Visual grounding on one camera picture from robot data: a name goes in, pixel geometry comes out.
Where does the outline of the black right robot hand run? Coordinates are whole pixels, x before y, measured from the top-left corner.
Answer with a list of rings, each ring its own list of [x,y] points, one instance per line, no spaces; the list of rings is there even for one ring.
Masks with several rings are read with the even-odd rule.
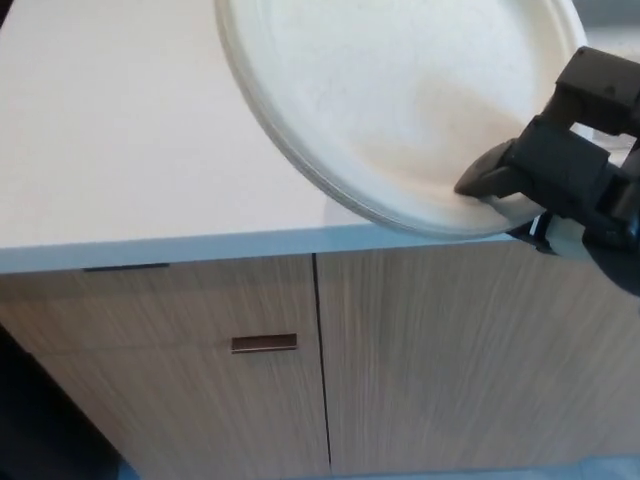
[[[544,110],[519,137],[478,158],[454,190],[477,199],[524,195],[544,212],[512,237],[548,255],[590,259],[638,295],[639,147],[617,166],[607,150],[573,132],[576,124],[638,138],[638,63],[579,48]]]

